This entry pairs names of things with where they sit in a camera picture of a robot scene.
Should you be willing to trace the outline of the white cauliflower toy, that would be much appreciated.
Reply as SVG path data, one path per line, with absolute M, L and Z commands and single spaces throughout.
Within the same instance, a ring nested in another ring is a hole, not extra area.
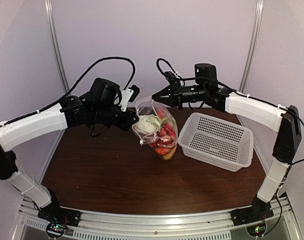
M 158 132 L 161 128 L 161 123 L 161 119 L 156 115 L 141 115 L 139 122 L 135 123 L 132 127 L 139 134 L 149 135 Z

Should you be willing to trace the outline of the yellow lemon toy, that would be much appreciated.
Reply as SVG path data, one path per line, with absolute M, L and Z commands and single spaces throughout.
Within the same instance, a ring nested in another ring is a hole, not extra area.
M 166 160 L 166 161 L 170 160 L 173 157 L 173 155 L 176 151 L 176 148 L 177 147 L 169 148 L 168 151 L 166 152 L 166 154 L 162 155 L 162 159 Z

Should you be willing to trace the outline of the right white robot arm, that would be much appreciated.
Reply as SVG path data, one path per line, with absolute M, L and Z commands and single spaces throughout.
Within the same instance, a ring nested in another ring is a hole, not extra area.
M 239 115 L 258 122 L 274 132 L 277 138 L 269 171 L 248 208 L 248 217 L 258 221 L 267 213 L 268 204 L 285 181 L 302 140 L 299 111 L 245 95 L 217 80 L 216 67 L 209 63 L 194 66 L 196 84 L 182 86 L 186 78 L 167 71 L 161 74 L 169 85 L 152 95 L 152 99 L 170 107 L 182 108 L 184 103 L 201 102 L 223 113 Z

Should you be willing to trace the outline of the red lychee bunch toy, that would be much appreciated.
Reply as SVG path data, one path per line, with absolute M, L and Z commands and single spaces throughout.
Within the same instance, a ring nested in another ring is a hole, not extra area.
M 177 144 L 177 124 L 175 119 L 165 109 L 158 109 L 157 116 L 161 119 L 157 139 L 149 144 L 150 147 L 172 148 Z

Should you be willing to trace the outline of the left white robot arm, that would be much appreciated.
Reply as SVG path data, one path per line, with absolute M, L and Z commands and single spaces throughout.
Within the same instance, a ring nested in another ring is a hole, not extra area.
M 65 96 L 47 109 L 0 122 L 0 180 L 33 200 L 53 222 L 61 221 L 64 212 L 54 194 L 16 166 L 13 148 L 48 133 L 81 125 L 91 129 L 93 138 L 96 125 L 128 131 L 138 122 L 138 116 L 127 106 L 139 92 L 135 85 L 121 90 L 118 84 L 97 78 L 91 89 L 80 97 Z

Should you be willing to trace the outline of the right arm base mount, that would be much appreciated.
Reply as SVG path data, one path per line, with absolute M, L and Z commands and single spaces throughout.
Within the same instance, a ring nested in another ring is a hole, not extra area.
M 234 226 L 245 225 L 247 233 L 254 238 L 262 237 L 267 232 L 266 219 L 274 216 L 271 208 L 261 211 L 253 206 L 237 208 L 230 214 Z

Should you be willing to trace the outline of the clear dotted zip bag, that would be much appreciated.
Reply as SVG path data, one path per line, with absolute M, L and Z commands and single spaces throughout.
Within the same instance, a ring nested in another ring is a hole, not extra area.
M 148 145 L 160 159 L 170 160 L 178 145 L 178 128 L 167 106 L 145 97 L 136 102 L 135 110 L 139 120 L 132 131 L 140 145 Z

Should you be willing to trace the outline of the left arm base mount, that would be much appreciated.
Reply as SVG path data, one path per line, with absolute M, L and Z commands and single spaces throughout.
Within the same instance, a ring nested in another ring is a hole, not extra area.
M 45 227 L 45 233 L 50 239 L 58 239 L 66 234 L 70 227 L 78 227 L 81 212 L 78 210 L 71 210 L 66 208 L 59 208 L 55 210 L 45 210 L 34 205 L 34 208 L 38 211 L 37 216 L 40 219 L 48 221 Z

